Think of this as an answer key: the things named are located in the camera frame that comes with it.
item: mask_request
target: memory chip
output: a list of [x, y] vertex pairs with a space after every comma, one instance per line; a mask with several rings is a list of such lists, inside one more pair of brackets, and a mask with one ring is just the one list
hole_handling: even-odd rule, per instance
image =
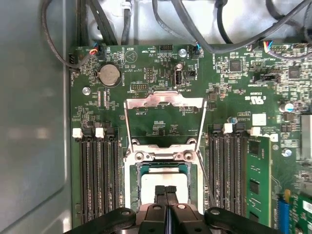
[[258, 156], [259, 155], [259, 145], [260, 145], [260, 142], [250, 140], [249, 141], [249, 153]]
[[288, 69], [289, 79], [300, 79], [300, 67], [292, 66]]
[[260, 184], [253, 181], [253, 180], [249, 180], [249, 190], [255, 194], [259, 194], [259, 188], [260, 188]]
[[230, 72], [241, 72], [242, 63], [240, 60], [230, 60]]
[[252, 212], [249, 212], [249, 219], [257, 223], [259, 222], [259, 217]]

